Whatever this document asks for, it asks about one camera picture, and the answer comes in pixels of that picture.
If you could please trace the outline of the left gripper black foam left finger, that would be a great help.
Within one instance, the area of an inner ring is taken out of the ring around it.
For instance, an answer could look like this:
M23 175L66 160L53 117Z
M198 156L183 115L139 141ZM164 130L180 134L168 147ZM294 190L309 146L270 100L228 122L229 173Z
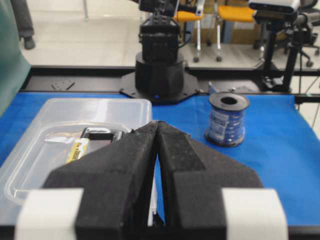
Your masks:
M122 240L146 226L156 159L152 121L51 171L29 193L17 219L17 240Z

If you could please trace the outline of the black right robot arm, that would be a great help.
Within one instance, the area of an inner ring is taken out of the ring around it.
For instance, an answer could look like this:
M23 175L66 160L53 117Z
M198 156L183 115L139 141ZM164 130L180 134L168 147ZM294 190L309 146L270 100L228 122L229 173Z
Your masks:
M142 50L128 86L151 100L175 103L196 84L179 54L179 11L202 17L204 1L140 0L151 13L140 26ZM164 232L174 240L286 240L286 216L277 192L264 188L256 172L195 141L166 122L157 123L157 144L165 198Z

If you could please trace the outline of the left gripper black foam right finger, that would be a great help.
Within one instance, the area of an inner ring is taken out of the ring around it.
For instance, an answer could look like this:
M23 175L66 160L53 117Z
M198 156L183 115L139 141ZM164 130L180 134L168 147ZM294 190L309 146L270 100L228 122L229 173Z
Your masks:
M250 167L161 121L165 221L182 240L285 240L277 192Z

